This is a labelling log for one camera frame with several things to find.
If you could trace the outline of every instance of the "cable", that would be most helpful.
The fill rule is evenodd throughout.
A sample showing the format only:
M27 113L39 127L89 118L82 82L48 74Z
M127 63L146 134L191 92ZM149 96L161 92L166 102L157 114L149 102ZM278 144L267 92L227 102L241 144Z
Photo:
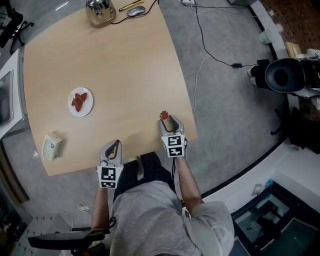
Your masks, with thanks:
M203 32L202 27L201 27L200 22L199 22L197 2L196 2L196 1L194 1L194 2L195 2L195 15L196 15L196 20L197 20L197 22L198 22L198 25L199 25L199 28L200 28L200 31L201 31L201 38L202 38L202 44L203 44L204 50L205 50L212 58L214 58L217 62L221 62L221 63L223 63L223 64L225 64L225 65L227 65L227 66L229 66L229 67L232 67L232 65L230 65L230 64L228 64L228 63L226 63L226 62L224 62L224 61L222 61L222 60L218 60L217 58L215 58L215 57L214 57L210 52L208 52L208 50L206 49L205 41L204 41L204 32Z
M209 13L209 12L217 12L217 11L216 11L216 10L199 11L199 10L198 10L198 7L197 7L197 6L198 6L197 2L194 1L194 3L195 3L195 5L194 5L194 6L195 6L195 9L192 8L192 3L190 3L190 7L191 7L192 10L195 11L196 20L197 20L197 22L198 22L198 25L199 25L199 28L200 28L200 31L201 31L201 39L202 39L202 44L203 44L204 50L205 50L212 58L214 58L217 62L221 62L221 63L223 63L223 64L225 64L225 65L227 65L227 66L229 66L229 67L232 67L232 68L242 68L242 67L251 66L251 65L242 65L242 63L228 64L228 63L226 63L226 62L224 62L224 61L222 61L222 60L219 60L219 59L217 59L216 57L214 57L214 56L206 49L205 41L204 41L204 32L203 32L202 27L201 27L200 22L199 22L198 12Z
M91 207L93 207L93 205L87 205L85 202L79 202L77 204L77 206L74 208L73 215L72 215L72 218L71 218L71 229L70 229L70 232L74 228L74 216L75 216L77 208L78 208L78 211L80 213L90 214L91 215L91 212L90 212Z
M175 173L176 173L176 158L172 159L172 168L171 168L171 177L173 180L173 184L175 183Z
M214 49L213 51L211 51L211 52L210 52L210 55L208 55L206 58L203 59L203 61L202 61L201 64L200 64L199 70L198 70L198 71L196 72L196 74L195 74L195 87L194 87L194 91L193 91L193 102L194 102L194 105L193 105L193 110L192 110L193 116L195 116L195 110L196 110L196 105L197 105L197 102L196 102L196 90L197 90L197 86L198 86L198 73L200 72L203 63L204 63L207 59L210 58L210 56L211 56L212 53L218 51L219 48L226 43L226 41L227 41L227 39L229 38L229 35L230 35L230 28L231 28L231 27L230 27L230 24L229 24L226 16L224 16L223 14L220 14L220 15L222 15L222 16L224 17L225 22L226 22L227 25L228 25L227 36L226 36L226 38L224 39L223 43L219 44L219 46L217 47L217 49Z
M111 24L116 25L116 24L119 24L119 23L121 23L121 22L124 22L125 20L128 20L128 19L133 19L133 18L139 18L139 17L146 16L146 15L150 12L151 8L154 6L154 4L155 4L156 2L158 2L158 4L159 4L159 0L154 0L154 2L151 4L149 10L148 10L147 12L145 12L145 13L140 13L140 14L137 14L137 15L135 15L135 16L128 16L128 17L125 17L124 19L122 19L122 20L120 20L120 21L118 21L118 22L111 22Z
M198 4L199 6L198 7L201 7L201 8L212 8L212 9L247 9L247 7L245 6L242 6L242 7L239 7L239 6L204 6L202 4Z
M252 67L254 65L258 65L258 64L256 63L256 64L251 64L251 65L242 65L242 67Z
M250 15L246 15L246 14L242 14L242 13L238 13L238 12L233 12L233 11L228 11L228 10L224 10L225 8L233 8L233 9L246 9L246 7L215 7L215 6L203 6L201 4L197 4L198 5L198 8L213 8L213 9L219 9L220 11L224 11L224 12L227 12L227 13L230 13L230 14L238 14L238 15L241 15L241 16L245 16L245 17L248 17L248 18L258 18L258 17L262 17L262 16L266 16L266 15L269 15L269 13L267 14L263 14L263 15L259 15L259 16L250 16Z

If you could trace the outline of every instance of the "table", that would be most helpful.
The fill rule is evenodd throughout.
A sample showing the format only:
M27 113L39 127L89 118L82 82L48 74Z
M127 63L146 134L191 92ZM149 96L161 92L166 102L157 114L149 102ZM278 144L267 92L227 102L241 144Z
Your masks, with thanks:
M146 0L148 10L153 1ZM115 9L130 0L114 2ZM117 19L126 12L117 12ZM145 17L92 27L85 9L58 21L25 47L24 94L31 132L49 176L94 167L100 149L119 139L122 159L161 149L159 114L167 110L197 137L183 74L160 8ZM76 87L94 97L82 118L68 110ZM42 157L45 134L63 139L60 156Z

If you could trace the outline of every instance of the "black chair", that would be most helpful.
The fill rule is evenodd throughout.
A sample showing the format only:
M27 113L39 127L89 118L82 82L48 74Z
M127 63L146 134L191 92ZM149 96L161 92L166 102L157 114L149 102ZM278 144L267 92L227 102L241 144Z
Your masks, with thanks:
M16 41L18 40L21 46L24 46L25 43L21 40L21 33L29 26L33 27L35 24L32 22L24 21L24 16L15 11L15 9L11 9L9 1L5 1L5 8L9 18L11 18L10 22L6 27L4 27L2 33L0 34L0 47L3 48L6 46L9 39L12 39L12 45L10 48L10 54L13 54L13 48L15 46Z

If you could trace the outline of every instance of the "stainless steel kettle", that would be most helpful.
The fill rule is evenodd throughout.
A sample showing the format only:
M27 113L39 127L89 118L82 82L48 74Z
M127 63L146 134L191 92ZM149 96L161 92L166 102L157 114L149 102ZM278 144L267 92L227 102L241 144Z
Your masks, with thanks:
M97 28L108 26L117 16L111 0L86 0L85 10L89 22Z

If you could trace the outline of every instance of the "power adapter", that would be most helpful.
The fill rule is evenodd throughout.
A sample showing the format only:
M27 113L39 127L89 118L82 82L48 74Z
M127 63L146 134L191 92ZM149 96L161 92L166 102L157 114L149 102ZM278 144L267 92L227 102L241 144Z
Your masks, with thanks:
M183 3L186 6L190 6L190 5L195 5L195 1L194 0L178 0L179 2Z
M234 69L242 68L242 63L233 63L231 67L233 67Z

